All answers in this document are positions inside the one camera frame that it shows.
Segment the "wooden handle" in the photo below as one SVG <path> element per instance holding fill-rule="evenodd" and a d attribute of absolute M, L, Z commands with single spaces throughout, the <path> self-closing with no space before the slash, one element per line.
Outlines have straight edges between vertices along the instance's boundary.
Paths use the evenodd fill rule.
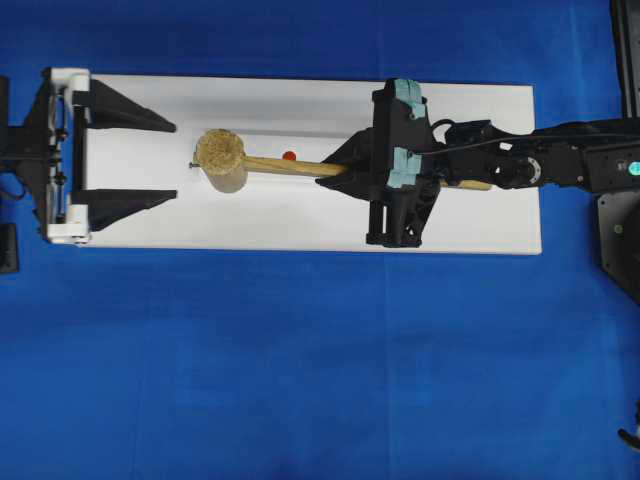
<path fill-rule="evenodd" d="M 335 163 L 315 163 L 282 160 L 279 158 L 245 157 L 244 168 L 248 172 L 279 173 L 284 175 L 303 175 L 306 177 L 333 177 L 346 172 L 349 168 Z M 460 185 L 453 187 L 463 190 L 491 190 L 488 183 L 475 180 L 463 180 Z"/>

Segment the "black mount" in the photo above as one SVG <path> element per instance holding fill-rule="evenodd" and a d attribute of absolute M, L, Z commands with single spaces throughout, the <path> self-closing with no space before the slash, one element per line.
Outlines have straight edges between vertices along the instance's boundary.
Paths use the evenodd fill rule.
<path fill-rule="evenodd" d="M 62 171 L 61 145 L 69 136 L 66 112 L 69 107 L 72 108 L 69 113 L 73 113 L 70 198 L 72 204 L 88 207 L 91 231 L 102 230 L 122 218 L 176 198 L 175 190 L 86 190 L 88 128 L 175 132 L 176 126 L 98 80 L 91 79 L 88 89 L 67 95 L 69 87 L 56 85 L 52 72 L 44 70 L 42 85 L 20 126 L 9 126 L 9 79 L 0 76 L 0 174 L 14 174 L 31 194 L 42 237 L 49 241 L 49 226 L 64 225 L 67 220 L 64 199 L 67 177 Z M 15 228 L 3 228 L 0 253 L 4 252 L 4 265 L 8 266 L 4 269 L 0 266 L 0 272 L 17 270 L 15 245 Z"/>

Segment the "wooden mallet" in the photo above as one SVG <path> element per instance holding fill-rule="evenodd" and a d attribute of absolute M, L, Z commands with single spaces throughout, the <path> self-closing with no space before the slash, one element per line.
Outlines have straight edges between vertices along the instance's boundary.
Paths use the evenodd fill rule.
<path fill-rule="evenodd" d="M 333 163 L 314 163 L 279 158 L 251 157 L 244 153 L 242 139 L 228 130 L 209 130 L 198 144 L 195 163 L 207 174 L 214 188 L 223 193 L 234 193 L 247 183 L 247 172 L 303 175 L 307 177 L 333 177 L 348 167 Z M 456 188 L 489 190 L 491 185 L 473 180 L 460 183 Z"/>

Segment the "white bracket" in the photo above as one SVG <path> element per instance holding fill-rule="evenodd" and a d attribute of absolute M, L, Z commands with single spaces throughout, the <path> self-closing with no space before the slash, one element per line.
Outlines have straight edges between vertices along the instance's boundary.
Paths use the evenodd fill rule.
<path fill-rule="evenodd" d="M 52 68 L 51 84 L 56 94 L 64 90 L 64 101 L 73 115 L 73 92 L 89 91 L 91 72 L 86 68 Z"/>
<path fill-rule="evenodd" d="M 67 215 L 65 223 L 50 223 L 47 236 L 51 243 L 84 245 L 91 240 L 89 228 L 89 206 L 73 205 L 71 195 L 67 195 Z"/>

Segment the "black bracket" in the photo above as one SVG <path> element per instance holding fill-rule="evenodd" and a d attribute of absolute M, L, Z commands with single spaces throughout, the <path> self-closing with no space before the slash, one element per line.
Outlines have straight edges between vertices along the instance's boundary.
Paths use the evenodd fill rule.
<path fill-rule="evenodd" d="M 602 268 L 640 303 L 640 191 L 600 195 Z"/>
<path fill-rule="evenodd" d="M 69 80 L 69 76 L 76 74 L 86 80 L 77 88 Z M 70 198 L 72 205 L 87 207 L 88 218 L 85 217 L 83 224 L 87 227 L 87 235 L 176 198 L 175 190 L 86 190 L 87 129 L 126 128 L 171 133 L 176 131 L 176 126 L 104 83 L 90 79 L 86 70 L 71 72 L 47 68 L 42 76 L 42 85 L 20 126 L 9 126 L 9 79 L 0 76 L 0 173 L 14 174 L 33 197 L 34 214 L 44 240 L 58 241 L 61 235 L 63 242 L 75 243 L 88 238 L 77 236 L 75 230 L 66 227 L 68 212 L 64 185 L 67 177 L 62 171 L 61 144 L 69 136 L 67 119 L 71 113 L 73 171 Z M 55 224 L 61 227 L 56 227 L 58 236 L 54 239 L 50 226 Z M 5 243 L 15 245 L 15 241 Z"/>

